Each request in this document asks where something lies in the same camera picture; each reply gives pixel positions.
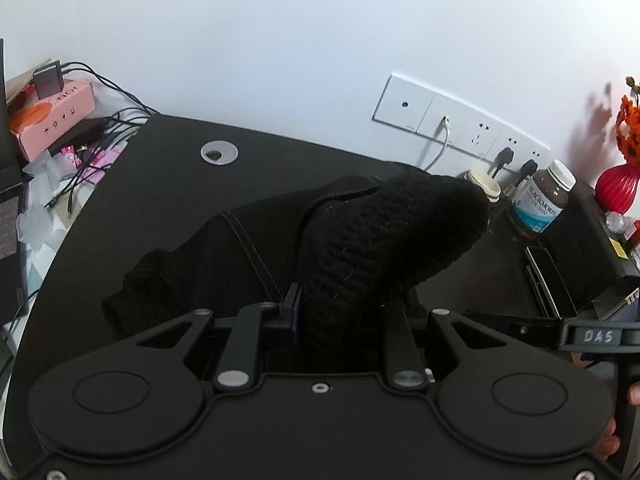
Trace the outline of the person right hand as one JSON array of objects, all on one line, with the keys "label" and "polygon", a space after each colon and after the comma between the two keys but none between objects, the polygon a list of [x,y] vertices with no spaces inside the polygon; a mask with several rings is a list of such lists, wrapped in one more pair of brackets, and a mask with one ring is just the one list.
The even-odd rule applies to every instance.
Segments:
[{"label": "person right hand", "polygon": [[608,418],[597,454],[621,474],[639,467],[639,357],[572,352],[572,361],[597,381],[594,404]]}]

